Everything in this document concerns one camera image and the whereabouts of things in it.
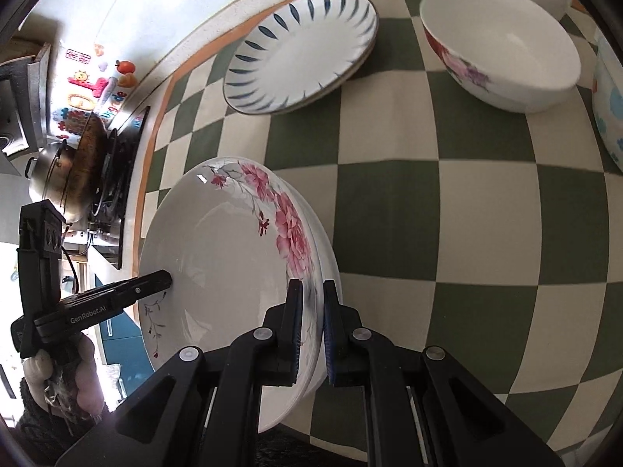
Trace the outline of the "gloved left hand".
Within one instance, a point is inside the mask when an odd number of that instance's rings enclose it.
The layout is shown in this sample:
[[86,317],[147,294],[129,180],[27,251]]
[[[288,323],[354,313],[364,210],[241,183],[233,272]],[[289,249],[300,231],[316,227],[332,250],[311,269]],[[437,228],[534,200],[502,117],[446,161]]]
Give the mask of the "gloved left hand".
[[69,338],[75,357],[57,362],[44,349],[22,360],[24,381],[39,408],[75,423],[99,423],[107,415],[96,370],[93,342],[84,334]]

